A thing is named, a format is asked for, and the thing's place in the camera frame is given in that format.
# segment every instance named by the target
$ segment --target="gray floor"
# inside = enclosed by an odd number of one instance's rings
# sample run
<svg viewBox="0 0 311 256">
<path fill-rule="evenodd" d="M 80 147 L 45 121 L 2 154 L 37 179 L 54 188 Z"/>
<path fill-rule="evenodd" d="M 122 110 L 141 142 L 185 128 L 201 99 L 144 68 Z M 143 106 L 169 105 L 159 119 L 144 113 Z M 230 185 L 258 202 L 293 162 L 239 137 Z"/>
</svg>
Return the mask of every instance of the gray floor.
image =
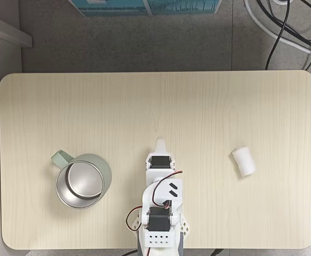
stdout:
<svg viewBox="0 0 311 256">
<path fill-rule="evenodd" d="M 249 1 L 255 15 L 278 31 L 255 0 Z M 282 18 L 285 7 L 273 7 Z M 311 38 L 311 10 L 299 0 L 291 5 L 289 24 Z M 20 25 L 34 39 L 34 47 L 22 51 L 23 70 L 28 73 L 263 70 L 274 44 L 249 18 L 243 0 L 224 0 L 214 15 L 115 18 L 83 18 L 67 0 L 20 0 Z M 279 44 L 269 67 L 302 69 L 310 59 Z M 29 255 L 119 256 L 126 251 L 31 251 Z M 210 253 L 208 249 L 185 250 L 185 255 Z M 227 255 L 306 256 L 311 255 L 311 246 L 304 250 L 224 250 L 220 254 Z"/>
</svg>

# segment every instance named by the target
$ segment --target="mug handle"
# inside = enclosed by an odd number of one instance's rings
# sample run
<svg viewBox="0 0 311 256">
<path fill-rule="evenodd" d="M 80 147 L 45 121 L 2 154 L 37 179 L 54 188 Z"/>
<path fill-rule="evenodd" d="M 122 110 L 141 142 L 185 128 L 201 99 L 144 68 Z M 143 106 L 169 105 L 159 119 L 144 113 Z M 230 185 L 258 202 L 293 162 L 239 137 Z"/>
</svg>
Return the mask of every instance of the mug handle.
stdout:
<svg viewBox="0 0 311 256">
<path fill-rule="evenodd" d="M 54 162 L 59 169 L 63 169 L 63 167 L 70 163 L 73 159 L 74 158 L 72 156 L 63 150 L 58 150 L 57 153 L 51 157 L 52 162 Z"/>
</svg>

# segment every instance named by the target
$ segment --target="green mug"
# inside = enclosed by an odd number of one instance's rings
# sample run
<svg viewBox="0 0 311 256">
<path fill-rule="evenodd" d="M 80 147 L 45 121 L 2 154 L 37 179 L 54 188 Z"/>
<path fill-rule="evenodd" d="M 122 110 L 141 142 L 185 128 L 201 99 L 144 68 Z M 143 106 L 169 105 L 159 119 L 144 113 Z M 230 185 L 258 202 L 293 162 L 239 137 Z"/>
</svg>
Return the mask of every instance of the green mug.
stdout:
<svg viewBox="0 0 311 256">
<path fill-rule="evenodd" d="M 111 184 L 111 169 L 100 156 L 73 158 L 63 150 L 51 157 L 60 169 L 55 188 L 60 200 L 75 209 L 85 209 L 101 200 Z"/>
</svg>

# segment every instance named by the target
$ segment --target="wooden table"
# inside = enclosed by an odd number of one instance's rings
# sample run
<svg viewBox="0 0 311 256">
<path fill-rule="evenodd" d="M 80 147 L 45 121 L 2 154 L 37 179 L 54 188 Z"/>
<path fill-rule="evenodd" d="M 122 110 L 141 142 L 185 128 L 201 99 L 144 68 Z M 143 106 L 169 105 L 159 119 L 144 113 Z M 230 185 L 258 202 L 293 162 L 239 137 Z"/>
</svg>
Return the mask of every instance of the wooden table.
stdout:
<svg viewBox="0 0 311 256">
<path fill-rule="evenodd" d="M 163 135 L 184 171 L 186 248 L 311 245 L 311 74 L 13 74 L 0 84 L 2 235 L 14 249 L 136 248 L 145 158 Z M 230 156 L 248 146 L 257 172 Z M 50 157 L 94 153 L 113 172 L 94 207 L 66 207 Z"/>
</svg>

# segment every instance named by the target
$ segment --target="red wire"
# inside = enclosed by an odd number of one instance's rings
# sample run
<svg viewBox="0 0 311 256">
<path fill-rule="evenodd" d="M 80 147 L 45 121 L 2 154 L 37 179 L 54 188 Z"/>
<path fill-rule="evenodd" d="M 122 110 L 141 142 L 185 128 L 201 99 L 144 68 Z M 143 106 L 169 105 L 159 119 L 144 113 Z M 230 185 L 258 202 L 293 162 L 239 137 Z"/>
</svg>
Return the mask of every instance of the red wire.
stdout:
<svg viewBox="0 0 311 256">
<path fill-rule="evenodd" d="M 132 229 L 132 228 L 129 226 L 129 224 L 128 224 L 128 218 L 129 218 L 130 214 L 131 214 L 133 211 L 135 211 L 135 210 L 137 210 L 137 209 L 141 209 L 141 208 L 142 208 L 142 206 L 137 206 L 137 207 L 135 207 L 134 209 L 132 209 L 132 210 L 128 213 L 127 218 L 125 219 L 125 224 L 126 224 L 127 228 L 128 228 L 130 231 L 138 231 L 139 228 L 141 227 L 141 221 L 140 221 L 140 219 L 139 219 L 140 225 L 137 227 L 137 229 Z"/>
<path fill-rule="evenodd" d="M 156 206 L 158 207 L 168 207 L 169 205 L 168 204 L 165 204 L 165 205 L 159 205 L 157 203 L 154 202 L 154 196 L 155 196 L 155 190 L 157 189 L 157 187 L 160 185 L 161 182 L 163 182 L 165 179 L 173 176 L 173 175 L 176 175 L 178 173 L 182 173 L 182 171 L 176 171 L 176 172 L 172 172 L 171 174 L 167 175 L 165 178 L 161 179 L 158 184 L 155 186 L 154 190 L 153 190 L 153 194 L 151 196 L 151 201 L 153 202 L 153 204 L 155 204 Z"/>
</svg>

